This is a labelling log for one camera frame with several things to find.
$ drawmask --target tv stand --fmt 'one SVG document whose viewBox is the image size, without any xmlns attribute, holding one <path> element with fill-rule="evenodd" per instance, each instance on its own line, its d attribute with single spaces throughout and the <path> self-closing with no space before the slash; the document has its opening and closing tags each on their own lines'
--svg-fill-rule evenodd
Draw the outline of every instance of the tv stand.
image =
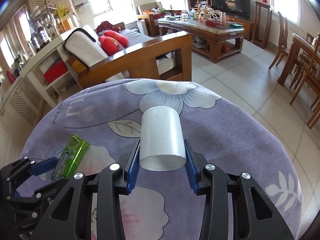
<svg viewBox="0 0 320 240">
<path fill-rule="evenodd" d="M 244 28 L 243 37 L 246 38 L 248 41 L 251 41 L 252 38 L 252 30 L 253 30 L 253 22 L 244 20 L 242 18 L 239 18 L 237 16 L 233 15 L 226 15 L 231 21 L 235 21 L 237 23 L 240 23 Z"/>
</svg>

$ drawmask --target red box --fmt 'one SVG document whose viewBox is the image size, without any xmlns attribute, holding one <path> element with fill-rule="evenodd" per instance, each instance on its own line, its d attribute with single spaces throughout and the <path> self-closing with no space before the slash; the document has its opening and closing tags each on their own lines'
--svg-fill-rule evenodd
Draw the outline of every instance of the red box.
<svg viewBox="0 0 320 240">
<path fill-rule="evenodd" d="M 55 81 L 58 77 L 67 73 L 68 69 L 62 59 L 56 60 L 52 66 L 44 73 L 44 78 L 48 83 Z"/>
</svg>

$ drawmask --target white plastic tube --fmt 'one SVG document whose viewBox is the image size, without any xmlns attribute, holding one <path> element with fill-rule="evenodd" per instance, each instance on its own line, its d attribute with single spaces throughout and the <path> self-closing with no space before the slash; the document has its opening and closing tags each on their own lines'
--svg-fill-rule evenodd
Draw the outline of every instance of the white plastic tube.
<svg viewBox="0 0 320 240">
<path fill-rule="evenodd" d="M 167 106 L 155 106 L 142 116 L 140 166 L 151 171 L 170 171 L 186 163 L 179 114 Z"/>
</svg>

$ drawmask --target white bottle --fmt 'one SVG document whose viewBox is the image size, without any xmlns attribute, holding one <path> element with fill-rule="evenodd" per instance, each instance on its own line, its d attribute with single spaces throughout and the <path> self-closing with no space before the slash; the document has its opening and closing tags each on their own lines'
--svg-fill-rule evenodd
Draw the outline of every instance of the white bottle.
<svg viewBox="0 0 320 240">
<path fill-rule="evenodd" d="M 226 13 L 221 13 L 221 21 L 226 22 Z"/>
</svg>

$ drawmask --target wooden coffee table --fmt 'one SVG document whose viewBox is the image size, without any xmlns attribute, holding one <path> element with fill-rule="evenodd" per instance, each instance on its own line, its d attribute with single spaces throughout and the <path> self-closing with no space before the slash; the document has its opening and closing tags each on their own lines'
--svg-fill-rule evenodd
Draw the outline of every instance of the wooden coffee table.
<svg viewBox="0 0 320 240">
<path fill-rule="evenodd" d="M 165 18 L 158 19 L 160 35 L 165 35 L 168 29 L 178 31 L 186 31 L 193 35 L 207 39 L 209 51 L 207 48 L 199 49 L 192 45 L 192 49 L 207 56 L 213 63 L 219 62 L 222 58 L 235 53 L 241 53 L 243 44 L 244 29 L 230 28 L 224 26 L 222 28 L 214 28 L 206 26 L 205 23 L 188 19 L 182 20 L 167 20 Z M 236 39 L 235 44 L 228 42 L 228 40 Z M 228 46 L 229 50 L 226 53 L 221 52 L 222 45 Z"/>
</svg>

